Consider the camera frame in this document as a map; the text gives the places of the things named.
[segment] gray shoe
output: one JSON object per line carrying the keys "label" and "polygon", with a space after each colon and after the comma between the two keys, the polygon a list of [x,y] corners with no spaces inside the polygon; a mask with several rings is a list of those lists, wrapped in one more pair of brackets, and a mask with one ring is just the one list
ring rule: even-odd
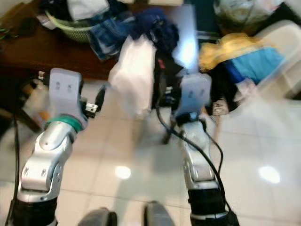
{"label": "gray shoe", "polygon": [[143,226],[175,226],[167,210],[157,201],[145,204],[143,217]]}
{"label": "gray shoe", "polygon": [[89,212],[79,222],[79,226],[117,226],[117,215],[107,208],[100,208]]}

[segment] yellow cloth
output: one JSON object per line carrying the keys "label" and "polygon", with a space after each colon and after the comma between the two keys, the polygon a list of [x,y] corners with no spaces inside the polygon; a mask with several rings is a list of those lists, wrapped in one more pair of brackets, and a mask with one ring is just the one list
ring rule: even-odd
{"label": "yellow cloth", "polygon": [[262,41],[248,37],[244,33],[228,34],[218,44],[205,43],[199,57],[199,66],[206,72],[214,69],[219,63],[240,57],[246,53],[265,47]]}

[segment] wooden table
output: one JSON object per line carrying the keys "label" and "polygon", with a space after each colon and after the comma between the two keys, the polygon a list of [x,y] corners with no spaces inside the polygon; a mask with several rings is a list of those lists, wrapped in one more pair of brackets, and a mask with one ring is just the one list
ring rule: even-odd
{"label": "wooden table", "polygon": [[[147,4],[132,4],[129,8],[139,12],[153,7]],[[194,10],[191,5],[160,6],[167,17],[177,24],[180,32],[178,47],[174,50],[175,59],[187,69],[194,72],[198,69],[197,40],[195,35]],[[31,37],[19,37],[4,43],[4,51],[0,54],[1,67],[24,72],[49,72],[60,67],[80,72],[84,78],[107,80],[108,74],[116,60],[101,62],[89,44],[74,42],[59,30],[49,31],[39,25]]]}

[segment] blue cloth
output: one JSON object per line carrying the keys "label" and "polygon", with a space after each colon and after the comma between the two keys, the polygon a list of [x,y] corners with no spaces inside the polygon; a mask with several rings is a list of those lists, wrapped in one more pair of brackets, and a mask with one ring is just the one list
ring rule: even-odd
{"label": "blue cloth", "polygon": [[234,64],[230,61],[224,61],[223,62],[225,68],[228,70],[230,79],[233,83],[240,83],[243,80],[245,80],[245,77],[243,77],[240,72],[237,70],[237,68],[234,66]]}
{"label": "blue cloth", "polygon": [[118,54],[130,31],[135,26],[135,18],[125,11],[112,17],[110,12],[90,19],[90,45],[99,59],[107,60]]}
{"label": "blue cloth", "polygon": [[177,27],[166,19],[161,8],[149,8],[135,15],[136,26],[130,35],[133,40],[140,38],[142,34],[151,40],[155,47],[167,55],[171,55],[179,41]]}
{"label": "blue cloth", "polygon": [[243,77],[253,80],[257,85],[268,76],[273,76],[284,60],[276,49],[267,47],[231,59],[231,62]]}

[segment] green basket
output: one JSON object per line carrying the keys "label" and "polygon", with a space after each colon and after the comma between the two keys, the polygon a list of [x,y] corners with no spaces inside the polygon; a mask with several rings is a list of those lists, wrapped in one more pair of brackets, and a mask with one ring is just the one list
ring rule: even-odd
{"label": "green basket", "polygon": [[65,35],[77,42],[90,42],[90,34],[89,31],[91,26],[89,26],[89,22],[87,20],[79,20],[79,21],[65,21],[59,20],[55,17],[51,16],[47,11],[46,15],[49,20],[59,29],[61,29]]}

